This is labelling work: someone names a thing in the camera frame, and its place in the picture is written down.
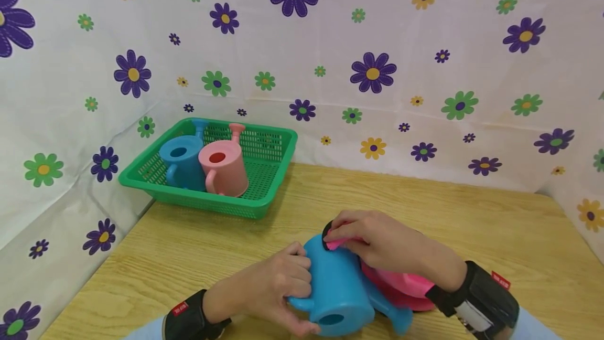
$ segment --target light blue sleeve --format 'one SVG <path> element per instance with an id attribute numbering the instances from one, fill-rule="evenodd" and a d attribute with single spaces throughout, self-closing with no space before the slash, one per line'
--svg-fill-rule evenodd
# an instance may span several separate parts
<path id="1" fill-rule="evenodd" d="M 147 323 L 143 327 L 130 333 L 123 340 L 163 340 L 164 334 L 162 333 L 162 325 L 164 324 L 164 317 L 159 317 L 154 321 Z"/>
<path id="2" fill-rule="evenodd" d="M 510 340 L 560 340 L 560 337 L 530 315 L 528 311 L 520 308 L 516 329 Z"/>

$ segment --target white backdrop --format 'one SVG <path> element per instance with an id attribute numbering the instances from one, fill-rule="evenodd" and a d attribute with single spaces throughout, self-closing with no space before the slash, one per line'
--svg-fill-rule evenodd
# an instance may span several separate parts
<path id="1" fill-rule="evenodd" d="M 602 260 L 603 12 L 0 0 L 0 339 L 39 337 L 115 249 L 149 202 L 117 174 L 187 116 L 294 129 L 298 162 L 549 194 Z"/>

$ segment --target pink object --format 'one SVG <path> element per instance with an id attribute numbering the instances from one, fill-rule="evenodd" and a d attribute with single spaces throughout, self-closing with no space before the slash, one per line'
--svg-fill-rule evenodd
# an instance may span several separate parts
<path id="1" fill-rule="evenodd" d="M 221 196 L 239 197 L 250 181 L 243 165 L 239 136 L 245 130 L 242 124 L 229 124 L 233 135 L 230 141 L 214 141 L 199 152 L 199 162 L 206 173 L 206 190 Z"/>
<path id="2" fill-rule="evenodd" d="M 349 239 L 343 238 L 326 242 L 327 249 L 333 251 Z M 371 268 L 361 260 L 361 270 L 373 282 L 379 291 L 396 307 L 409 307 L 413 311 L 429 311 L 434 308 L 432 301 L 425 297 L 434 284 L 424 277 L 409 274 L 382 271 Z"/>

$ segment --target table surface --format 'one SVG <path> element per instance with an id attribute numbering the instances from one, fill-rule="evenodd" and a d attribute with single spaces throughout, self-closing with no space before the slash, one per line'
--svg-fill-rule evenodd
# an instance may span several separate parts
<path id="1" fill-rule="evenodd" d="M 563 338 L 601 339 L 604 269 L 549 197 L 293 164 L 269 213 L 251 221 L 155 203 L 43 340 L 119 339 L 201 288 L 322 231 L 341 209 L 377 209 L 511 282 L 528 311 Z M 380 315 L 345 339 L 393 339 Z M 234 318 L 223 338 L 290 339 Z M 453 318 L 418 313 L 405 339 L 470 339 Z"/>

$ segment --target plastic basket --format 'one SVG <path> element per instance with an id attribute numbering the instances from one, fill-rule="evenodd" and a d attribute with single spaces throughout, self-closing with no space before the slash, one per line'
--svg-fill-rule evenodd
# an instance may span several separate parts
<path id="1" fill-rule="evenodd" d="M 210 122 L 203 134 L 204 144 L 230 140 L 230 122 L 204 119 Z M 219 196 L 197 190 L 174 188 L 166 182 L 167 167 L 159 157 L 161 146 L 181 135 L 194 135 L 191 118 L 179 121 L 157 141 L 144 150 L 120 173 L 124 186 L 142 189 L 156 200 L 168 204 L 210 210 L 233 216 L 260 219 L 273 202 L 296 148 L 298 134 L 290 129 L 245 124 L 239 144 L 250 187 L 241 197 Z"/>

